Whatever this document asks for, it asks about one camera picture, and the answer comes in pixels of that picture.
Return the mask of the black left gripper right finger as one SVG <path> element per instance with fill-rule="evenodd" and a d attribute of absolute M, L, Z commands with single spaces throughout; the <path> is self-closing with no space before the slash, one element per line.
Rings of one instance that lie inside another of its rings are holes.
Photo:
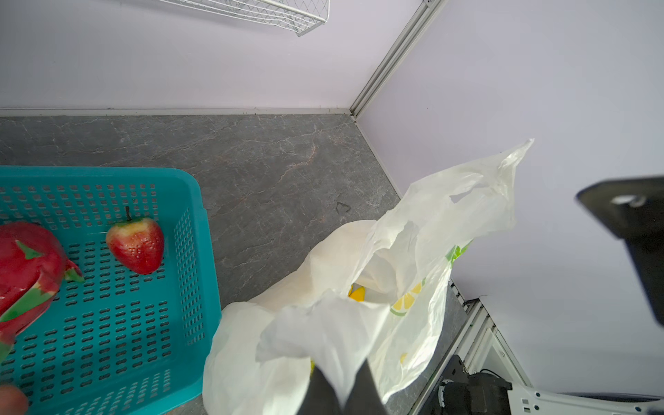
<path fill-rule="evenodd" d="M 356 382 L 343 408 L 347 415 L 387 415 L 367 361 L 359 369 Z"/>

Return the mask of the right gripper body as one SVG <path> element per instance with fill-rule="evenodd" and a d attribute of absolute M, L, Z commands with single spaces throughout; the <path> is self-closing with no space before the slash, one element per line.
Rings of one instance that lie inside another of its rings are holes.
<path fill-rule="evenodd" d="M 655 320 L 663 324 L 663 177 L 602 181 L 576 199 L 625 243 Z"/>

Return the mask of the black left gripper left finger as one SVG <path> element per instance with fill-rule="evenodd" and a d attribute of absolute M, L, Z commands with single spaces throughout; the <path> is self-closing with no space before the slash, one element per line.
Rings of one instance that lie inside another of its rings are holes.
<path fill-rule="evenodd" d="M 342 415 L 333 387 L 320 370 L 311 375 L 309 387 L 297 415 Z"/>

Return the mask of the white plastic bag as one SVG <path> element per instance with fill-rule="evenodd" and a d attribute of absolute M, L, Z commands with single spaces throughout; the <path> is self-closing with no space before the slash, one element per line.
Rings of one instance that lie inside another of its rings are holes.
<path fill-rule="evenodd" d="M 353 221 L 296 271 L 228 304 L 203 375 L 209 414 L 297 414 L 320 370 L 343 408 L 368 362 L 385 406 L 432 360 L 454 262 L 512 228 L 523 144 L 413 183 L 378 220 Z"/>

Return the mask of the teal plastic basket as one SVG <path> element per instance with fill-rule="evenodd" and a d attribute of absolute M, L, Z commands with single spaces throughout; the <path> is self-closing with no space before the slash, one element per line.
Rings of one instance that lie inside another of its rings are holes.
<path fill-rule="evenodd" d="M 107 231 L 147 216 L 164 232 L 161 266 L 141 276 Z M 16 339 L 1 381 L 33 414 L 162 414 L 202 392 L 221 306 L 199 184 L 179 169 L 4 166 L 1 221 L 49 231 L 81 268 Z"/>

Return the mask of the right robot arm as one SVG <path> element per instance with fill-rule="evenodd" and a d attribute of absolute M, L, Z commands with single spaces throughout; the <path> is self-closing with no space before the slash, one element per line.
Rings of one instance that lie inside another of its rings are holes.
<path fill-rule="evenodd" d="M 663 179 L 608 180 L 577 199 L 623 240 L 657 323 L 663 322 Z M 661 414 L 663 400 L 634 394 L 553 394 L 532 386 L 477 299 L 411 409 L 412 414 Z"/>

